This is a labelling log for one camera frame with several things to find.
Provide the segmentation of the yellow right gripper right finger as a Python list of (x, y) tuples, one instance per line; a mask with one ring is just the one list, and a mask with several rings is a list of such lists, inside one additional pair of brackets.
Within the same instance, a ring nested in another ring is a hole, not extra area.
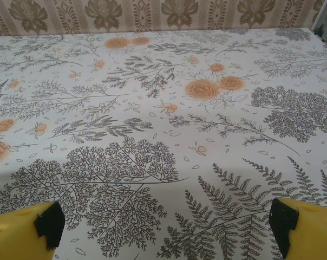
[(275, 198), (269, 224), (283, 259), (327, 260), (327, 207)]

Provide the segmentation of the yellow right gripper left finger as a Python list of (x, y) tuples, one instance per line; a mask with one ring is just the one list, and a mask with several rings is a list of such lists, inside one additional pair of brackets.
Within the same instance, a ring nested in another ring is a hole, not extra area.
[(0, 260), (52, 259), (65, 222), (57, 201), (0, 214)]

